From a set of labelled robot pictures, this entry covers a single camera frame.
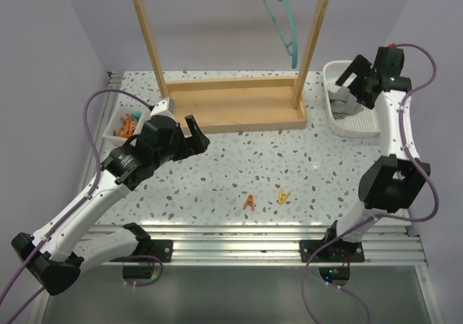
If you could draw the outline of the grey underwear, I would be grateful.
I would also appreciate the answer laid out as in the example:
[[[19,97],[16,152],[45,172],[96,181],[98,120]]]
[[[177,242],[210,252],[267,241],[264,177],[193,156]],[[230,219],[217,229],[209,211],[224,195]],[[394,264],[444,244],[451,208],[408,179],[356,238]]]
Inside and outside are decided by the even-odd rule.
[[[329,90],[328,99],[335,120],[354,116],[362,111],[362,106],[347,87],[340,87],[336,92]]]

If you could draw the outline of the orange clothespin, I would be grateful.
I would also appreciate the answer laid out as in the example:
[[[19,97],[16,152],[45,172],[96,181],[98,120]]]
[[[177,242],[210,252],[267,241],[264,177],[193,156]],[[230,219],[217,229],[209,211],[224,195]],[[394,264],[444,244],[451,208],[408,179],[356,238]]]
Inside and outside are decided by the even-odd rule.
[[[247,196],[247,199],[245,200],[245,203],[243,205],[243,210],[250,209],[252,212],[255,211],[255,201],[254,201],[254,196],[249,194]]]

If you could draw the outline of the teal clothes hanger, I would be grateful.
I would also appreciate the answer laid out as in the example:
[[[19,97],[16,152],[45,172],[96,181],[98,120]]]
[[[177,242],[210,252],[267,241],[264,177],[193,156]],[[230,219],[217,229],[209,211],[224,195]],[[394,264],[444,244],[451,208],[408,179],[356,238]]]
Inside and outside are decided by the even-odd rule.
[[[299,60],[297,28],[289,0],[261,0],[276,32],[290,58],[290,67],[296,69]]]

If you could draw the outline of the yellow clothespin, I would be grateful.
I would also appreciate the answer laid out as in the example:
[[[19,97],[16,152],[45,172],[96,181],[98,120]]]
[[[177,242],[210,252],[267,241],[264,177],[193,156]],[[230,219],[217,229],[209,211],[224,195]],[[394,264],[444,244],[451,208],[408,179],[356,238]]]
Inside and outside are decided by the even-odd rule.
[[[283,187],[280,187],[279,188],[279,193],[278,193],[278,197],[277,197],[277,203],[279,205],[282,205],[285,203],[286,199],[288,198],[290,194],[290,191],[284,191],[284,188]]]

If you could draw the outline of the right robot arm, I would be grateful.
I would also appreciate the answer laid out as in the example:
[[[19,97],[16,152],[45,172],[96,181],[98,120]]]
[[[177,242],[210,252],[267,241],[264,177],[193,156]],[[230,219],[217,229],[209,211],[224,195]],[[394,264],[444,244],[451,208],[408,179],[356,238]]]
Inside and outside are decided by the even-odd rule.
[[[354,254],[363,236],[382,218],[408,209],[428,183],[430,164],[420,160],[412,134],[412,83],[402,75],[404,51],[392,44],[377,50],[374,62],[356,56],[336,80],[364,108],[374,110],[380,128],[381,154],[362,175],[358,201],[334,221],[320,243],[329,260]]]

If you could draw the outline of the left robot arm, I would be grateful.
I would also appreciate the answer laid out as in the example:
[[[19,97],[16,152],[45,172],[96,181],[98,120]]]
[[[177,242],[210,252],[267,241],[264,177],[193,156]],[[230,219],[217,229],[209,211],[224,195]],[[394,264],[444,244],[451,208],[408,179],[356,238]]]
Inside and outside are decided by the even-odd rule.
[[[186,116],[190,136],[170,116],[155,115],[138,135],[114,148],[99,171],[49,225],[33,234],[19,233],[12,246],[26,268],[52,296],[66,291],[81,273],[112,260],[148,260],[161,264],[152,254],[153,242],[136,223],[126,223],[109,235],[82,247],[77,243],[110,208],[154,175],[169,161],[182,161],[204,153],[210,140],[194,116]]]

